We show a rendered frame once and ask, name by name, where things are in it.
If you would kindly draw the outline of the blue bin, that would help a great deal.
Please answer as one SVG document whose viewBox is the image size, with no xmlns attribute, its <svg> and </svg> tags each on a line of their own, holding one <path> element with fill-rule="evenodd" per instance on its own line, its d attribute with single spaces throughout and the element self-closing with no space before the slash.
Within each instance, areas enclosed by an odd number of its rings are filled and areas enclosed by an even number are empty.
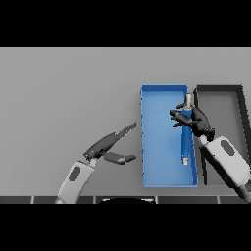
<svg viewBox="0 0 251 251">
<path fill-rule="evenodd" d="M 173 128 L 170 110 L 184 101 L 186 84 L 142 84 L 141 148 L 143 186 L 196 187 L 198 175 L 194 141 L 190 140 L 188 164 L 181 160 L 182 128 Z"/>
</svg>

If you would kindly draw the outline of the blue pipe with pale ends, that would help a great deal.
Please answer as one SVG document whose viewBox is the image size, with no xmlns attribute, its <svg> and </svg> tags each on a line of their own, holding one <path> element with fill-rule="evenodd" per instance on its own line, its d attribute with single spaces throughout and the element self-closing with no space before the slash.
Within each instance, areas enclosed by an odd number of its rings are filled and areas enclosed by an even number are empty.
<svg viewBox="0 0 251 251">
<path fill-rule="evenodd" d="M 190 93 L 186 94 L 182 113 L 189 119 L 191 118 L 192 107 L 191 107 Z M 182 135 L 181 135 L 181 160 L 184 165 L 188 164 L 190 155 L 190 133 L 191 133 L 190 127 L 188 125 L 184 125 L 182 127 Z"/>
</svg>

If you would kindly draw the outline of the dark grey bin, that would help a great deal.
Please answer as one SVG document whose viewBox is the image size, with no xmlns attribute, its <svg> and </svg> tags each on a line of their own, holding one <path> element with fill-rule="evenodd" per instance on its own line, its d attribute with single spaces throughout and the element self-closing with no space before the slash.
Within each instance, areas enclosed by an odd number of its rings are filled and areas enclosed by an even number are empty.
<svg viewBox="0 0 251 251">
<path fill-rule="evenodd" d="M 224 136 L 251 162 L 251 127 L 241 85 L 198 85 L 195 104 L 206 114 L 216 137 Z"/>
</svg>

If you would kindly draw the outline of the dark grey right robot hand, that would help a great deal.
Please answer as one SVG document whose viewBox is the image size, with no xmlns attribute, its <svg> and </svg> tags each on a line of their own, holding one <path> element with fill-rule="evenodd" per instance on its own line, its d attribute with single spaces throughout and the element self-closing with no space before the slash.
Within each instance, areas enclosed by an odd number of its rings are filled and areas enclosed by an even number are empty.
<svg viewBox="0 0 251 251">
<path fill-rule="evenodd" d="M 215 130 L 210 126 L 206 115 L 199 108 L 191 106 L 191 116 L 188 117 L 182 112 L 183 107 L 183 104 L 179 104 L 175 110 L 170 110 L 171 119 L 176 121 L 174 127 L 188 126 L 196 137 L 205 135 L 209 142 L 213 141 Z"/>
</svg>

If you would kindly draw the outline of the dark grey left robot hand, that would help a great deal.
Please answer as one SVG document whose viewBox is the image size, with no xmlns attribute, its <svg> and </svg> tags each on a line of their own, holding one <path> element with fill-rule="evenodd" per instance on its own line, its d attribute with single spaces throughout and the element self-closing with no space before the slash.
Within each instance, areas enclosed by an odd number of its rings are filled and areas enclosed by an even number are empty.
<svg viewBox="0 0 251 251">
<path fill-rule="evenodd" d="M 92 146 L 90 146 L 84 153 L 83 156 L 87 161 L 91 161 L 92 159 L 99 159 L 103 157 L 106 161 L 124 165 L 125 163 L 131 162 L 136 159 L 134 155 L 120 155 L 114 152 L 111 152 L 110 149 L 120 140 L 122 139 L 127 133 L 129 133 L 132 129 L 136 127 L 136 123 L 129 125 L 122 129 L 120 132 L 112 132 Z"/>
</svg>

